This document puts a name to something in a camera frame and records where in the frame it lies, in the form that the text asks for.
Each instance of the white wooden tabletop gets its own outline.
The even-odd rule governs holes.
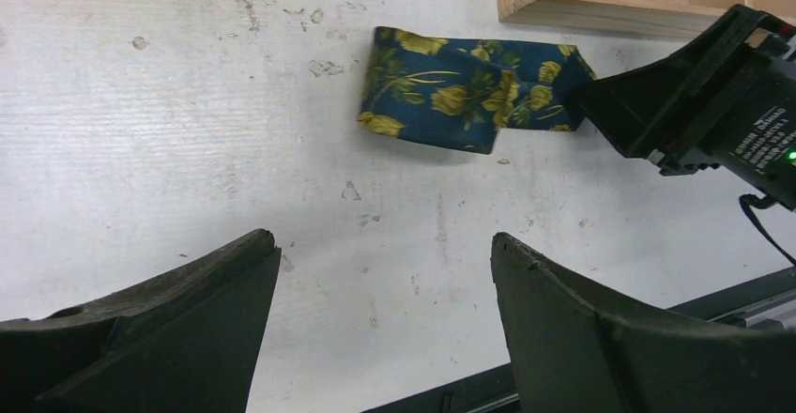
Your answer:
[[[682,45],[501,24],[496,0],[0,0],[0,320],[266,228],[249,411],[357,412],[508,361],[495,232],[658,306],[786,266],[733,174],[660,177],[590,124],[490,156],[359,130],[381,24],[573,43],[603,76]],[[794,218],[763,218],[787,242]]]

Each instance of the table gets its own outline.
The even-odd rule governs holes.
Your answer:
[[[0,0],[0,319],[267,228],[249,411],[356,412],[508,361],[495,232],[661,307],[787,264],[733,174],[660,177],[590,124],[505,130],[490,156],[359,130],[380,24],[577,44],[603,76],[683,44],[501,24],[496,0]]]

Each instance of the black cable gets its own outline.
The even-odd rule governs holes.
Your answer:
[[[772,197],[766,197],[764,199],[761,199],[754,194],[745,194],[741,196],[739,201],[741,202],[741,210],[743,211],[743,214],[745,214],[746,217],[749,218],[749,221],[752,222],[752,225],[754,225],[755,228],[757,228],[758,231],[766,239],[768,239],[768,241],[771,242],[772,245],[778,251],[780,251],[780,253],[785,255],[785,257],[793,266],[796,266],[796,258],[793,258],[792,256],[790,256],[790,253],[785,251],[785,249],[779,247],[779,244],[777,244],[776,241],[773,240],[773,237],[769,235],[769,232],[767,232],[766,228],[763,227],[763,224],[760,223],[760,219],[758,219],[758,216],[755,214],[755,211],[752,209],[752,208],[759,210],[769,209],[774,205],[776,205],[777,203],[776,199],[773,199]]]

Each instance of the folded cloth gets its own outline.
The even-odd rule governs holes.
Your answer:
[[[489,154],[502,128],[575,130],[562,106],[596,79],[574,45],[425,38],[377,27],[358,121],[414,143]]]

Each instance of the dark blue fabric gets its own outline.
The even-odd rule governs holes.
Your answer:
[[[562,106],[596,79],[575,46],[426,38],[378,27],[359,122],[414,143],[488,154],[502,128],[575,130]]]

